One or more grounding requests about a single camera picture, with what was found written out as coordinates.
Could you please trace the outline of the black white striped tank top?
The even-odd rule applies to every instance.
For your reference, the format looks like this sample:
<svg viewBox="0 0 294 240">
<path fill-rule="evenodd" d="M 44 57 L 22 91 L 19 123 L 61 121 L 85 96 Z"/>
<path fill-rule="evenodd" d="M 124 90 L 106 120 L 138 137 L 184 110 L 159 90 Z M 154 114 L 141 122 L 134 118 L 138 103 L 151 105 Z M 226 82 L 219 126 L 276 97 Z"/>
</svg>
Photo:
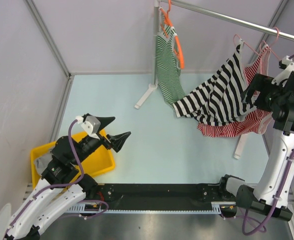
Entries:
<svg viewBox="0 0 294 240">
<path fill-rule="evenodd" d="M 256 107 L 244 103 L 241 94 L 249 83 L 242 65 L 244 41 L 239 40 L 231 57 L 209 78 L 172 106 L 178 118 L 194 118 L 200 124 L 225 126 L 242 122 Z"/>
</svg>

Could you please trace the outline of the pink wire hanger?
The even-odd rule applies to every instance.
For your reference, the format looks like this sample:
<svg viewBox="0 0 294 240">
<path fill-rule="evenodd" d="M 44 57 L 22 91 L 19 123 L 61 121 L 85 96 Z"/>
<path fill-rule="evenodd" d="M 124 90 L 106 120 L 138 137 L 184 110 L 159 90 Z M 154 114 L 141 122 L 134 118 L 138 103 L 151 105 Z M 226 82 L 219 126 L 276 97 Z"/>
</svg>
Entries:
<svg viewBox="0 0 294 240">
<path fill-rule="evenodd" d="M 280 37 L 280 30 L 277 28 L 277 27 L 274 27 L 274 29 L 276 30 L 276 37 L 275 37 L 275 40 L 271 43 L 271 44 L 268 44 L 268 51 L 270 53 L 272 53 L 275 58 L 277 60 L 281 60 L 280 57 L 275 53 L 275 51 L 273 50 L 273 45 L 275 45 L 278 40 L 279 40 L 279 37 Z M 243 41 L 243 44 L 245 46 L 247 46 L 255 55 L 259 56 L 261 54 L 261 51 L 262 51 L 262 46 L 264 45 L 267 45 L 267 42 L 266 40 L 261 40 L 260 43 L 258 44 L 258 50 L 254 49 L 253 47 L 251 47 L 247 42 Z"/>
</svg>

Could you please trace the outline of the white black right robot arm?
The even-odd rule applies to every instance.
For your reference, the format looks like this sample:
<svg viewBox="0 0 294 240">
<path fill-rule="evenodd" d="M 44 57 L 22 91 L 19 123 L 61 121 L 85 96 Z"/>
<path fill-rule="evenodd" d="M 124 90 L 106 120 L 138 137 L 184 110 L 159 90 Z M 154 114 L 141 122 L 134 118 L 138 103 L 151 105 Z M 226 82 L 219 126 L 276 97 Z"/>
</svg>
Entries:
<svg viewBox="0 0 294 240">
<path fill-rule="evenodd" d="M 199 184 L 104 184 L 100 193 L 111 212 L 227 213 L 238 208 L 270 218 L 290 221 L 289 188 L 294 176 L 294 71 L 280 82 L 257 74 L 242 94 L 272 113 L 274 134 L 264 173 L 255 187 L 241 178 L 225 175 L 218 183 Z"/>
</svg>

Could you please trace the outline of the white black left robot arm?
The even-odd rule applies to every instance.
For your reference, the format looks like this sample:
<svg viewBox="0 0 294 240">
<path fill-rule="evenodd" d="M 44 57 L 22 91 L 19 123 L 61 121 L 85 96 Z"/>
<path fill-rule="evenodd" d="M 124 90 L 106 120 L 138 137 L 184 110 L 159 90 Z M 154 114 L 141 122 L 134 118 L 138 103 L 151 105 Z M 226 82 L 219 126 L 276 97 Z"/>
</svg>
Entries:
<svg viewBox="0 0 294 240">
<path fill-rule="evenodd" d="M 84 199 L 94 199 L 98 183 L 85 173 L 82 161 L 100 147 L 119 152 L 130 135 L 128 131 L 118 135 L 86 135 L 81 141 L 75 141 L 70 134 L 59 138 L 37 185 L 11 217 L 4 239 L 38 240 L 68 208 Z"/>
</svg>

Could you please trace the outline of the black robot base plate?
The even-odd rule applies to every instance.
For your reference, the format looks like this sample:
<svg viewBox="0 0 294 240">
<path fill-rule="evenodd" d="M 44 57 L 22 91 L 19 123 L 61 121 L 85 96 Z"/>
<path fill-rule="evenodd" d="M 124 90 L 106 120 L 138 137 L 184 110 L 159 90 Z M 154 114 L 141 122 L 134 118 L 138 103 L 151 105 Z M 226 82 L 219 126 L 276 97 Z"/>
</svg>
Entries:
<svg viewBox="0 0 294 240">
<path fill-rule="evenodd" d="M 98 185 L 85 200 L 79 203 L 93 203 L 96 207 L 108 210 L 109 205 L 132 206 L 161 204 L 173 205 L 179 202 L 198 206 L 204 203 L 223 202 L 236 206 L 235 197 L 224 192 L 219 184 L 134 184 L 106 183 Z M 233 218 L 237 213 L 221 213 L 225 218 Z"/>
</svg>

